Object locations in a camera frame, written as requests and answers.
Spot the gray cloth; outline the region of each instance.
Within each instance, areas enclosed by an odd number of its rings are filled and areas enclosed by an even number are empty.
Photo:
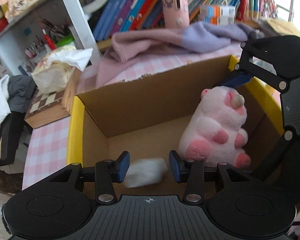
[[[29,109],[35,87],[36,85],[32,77],[26,75],[11,77],[8,83],[8,104],[10,110],[26,113]]]

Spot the pink plush toy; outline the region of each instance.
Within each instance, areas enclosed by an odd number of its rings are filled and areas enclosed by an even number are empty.
[[[227,162],[241,169],[248,167],[251,159],[242,149],[248,135],[241,128],[246,119],[244,98],[237,90],[205,89],[180,139],[178,153],[188,161],[204,161],[205,166]]]

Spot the lavender blanket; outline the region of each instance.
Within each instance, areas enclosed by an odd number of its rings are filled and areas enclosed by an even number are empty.
[[[152,29],[115,33],[112,47],[98,63],[96,87],[101,87],[121,71],[137,63],[144,54],[171,55],[208,53],[230,45],[231,41],[256,38],[245,24],[226,26],[196,22],[186,29]]]

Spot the green object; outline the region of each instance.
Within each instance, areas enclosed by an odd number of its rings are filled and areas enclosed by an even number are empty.
[[[62,47],[62,46],[65,46],[65,45],[68,45],[70,44],[71,42],[74,41],[74,37],[72,34],[69,34],[68,36],[64,37],[63,39],[61,39],[57,44],[56,46],[58,48]]]

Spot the white cotton ball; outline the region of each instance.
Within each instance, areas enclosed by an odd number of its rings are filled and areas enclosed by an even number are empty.
[[[167,170],[162,158],[141,159],[130,165],[124,184],[128,188],[155,184],[162,180]]]

